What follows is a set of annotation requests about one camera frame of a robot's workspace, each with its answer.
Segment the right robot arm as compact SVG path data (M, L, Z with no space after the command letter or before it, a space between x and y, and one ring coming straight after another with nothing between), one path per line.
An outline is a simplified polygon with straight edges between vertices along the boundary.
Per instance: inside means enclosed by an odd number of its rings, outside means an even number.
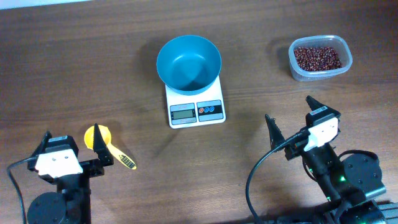
M305 171L325 194L330 209L319 212L317 223L386 223L374 198L386 193L378 156L370 151L347 150L337 155L331 142L339 135L340 112L312 96L306 125L284 138L274 118L266 115L271 150L283 150L285 158L302 159Z

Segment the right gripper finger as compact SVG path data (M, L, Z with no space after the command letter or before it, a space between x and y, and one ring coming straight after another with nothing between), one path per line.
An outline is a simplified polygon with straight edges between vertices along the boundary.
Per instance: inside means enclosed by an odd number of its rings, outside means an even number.
M308 95L305 99L305 101L307 102L308 106L310 107L310 109L312 111L315 111L317 109L320 109L323 107L323 104L320 103L319 101L317 101L316 99L314 99L312 96Z
M270 117L268 114L265 114L265 119L269 130L271 149L276 149L285 142L285 138L283 137L279 127L276 125L274 118Z

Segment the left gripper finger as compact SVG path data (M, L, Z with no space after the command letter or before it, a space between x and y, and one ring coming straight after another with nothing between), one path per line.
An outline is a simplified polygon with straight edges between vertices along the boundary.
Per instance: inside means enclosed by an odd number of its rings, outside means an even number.
M109 129L95 123L93 133L93 150L95 153L108 153L107 143L109 143Z
M36 150L32 153L32 156L38 156L39 154L43 153L45 151L45 148L47 147L47 143L49 141L49 139L52 138L52 134L50 131L47 131L40 144L37 146Z

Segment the clear plastic container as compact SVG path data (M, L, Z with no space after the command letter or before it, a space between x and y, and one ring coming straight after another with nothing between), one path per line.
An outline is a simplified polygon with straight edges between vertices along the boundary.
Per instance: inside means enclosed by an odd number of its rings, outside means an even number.
M353 57L348 44L337 35L303 37L288 49L290 71L300 82L324 80L347 72Z

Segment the red beans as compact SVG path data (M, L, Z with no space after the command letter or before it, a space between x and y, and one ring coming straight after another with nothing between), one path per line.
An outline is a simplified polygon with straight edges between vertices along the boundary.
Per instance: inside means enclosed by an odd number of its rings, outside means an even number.
M298 47L294 49L298 66L308 72L334 70L342 67L342 62L333 47Z

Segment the teal blue bowl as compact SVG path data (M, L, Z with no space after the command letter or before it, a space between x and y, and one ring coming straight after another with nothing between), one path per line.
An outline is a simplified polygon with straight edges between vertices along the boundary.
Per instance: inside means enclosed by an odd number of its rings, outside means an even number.
M209 89L221 68L219 49L199 35L181 35L168 41L156 59L159 78L181 95L196 95Z

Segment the yellow measuring scoop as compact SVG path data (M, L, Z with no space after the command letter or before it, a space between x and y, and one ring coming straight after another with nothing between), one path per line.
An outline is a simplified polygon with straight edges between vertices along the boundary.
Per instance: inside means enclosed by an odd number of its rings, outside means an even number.
M84 142L88 149L97 153L102 166L111 166L114 159L129 169L137 169L136 163L111 143L112 135L108 127L95 124L85 131Z

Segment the white digital kitchen scale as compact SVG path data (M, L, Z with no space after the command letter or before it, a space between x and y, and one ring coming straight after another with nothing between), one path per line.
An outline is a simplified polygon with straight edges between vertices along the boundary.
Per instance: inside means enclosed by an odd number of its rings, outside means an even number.
M168 86L165 86L165 93L172 129L218 124L226 120L219 77L207 90L197 95L181 95Z

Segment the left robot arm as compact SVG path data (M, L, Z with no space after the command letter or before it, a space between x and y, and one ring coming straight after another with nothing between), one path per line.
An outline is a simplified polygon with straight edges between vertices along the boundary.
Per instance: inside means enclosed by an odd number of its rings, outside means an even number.
M87 147L98 157L79 161L79 148L72 136L54 138L46 132L27 168L55 185L55 192L39 195L29 206L29 223L91 223L90 179L104 175L114 164L107 147L111 135L105 126L94 124L85 133Z

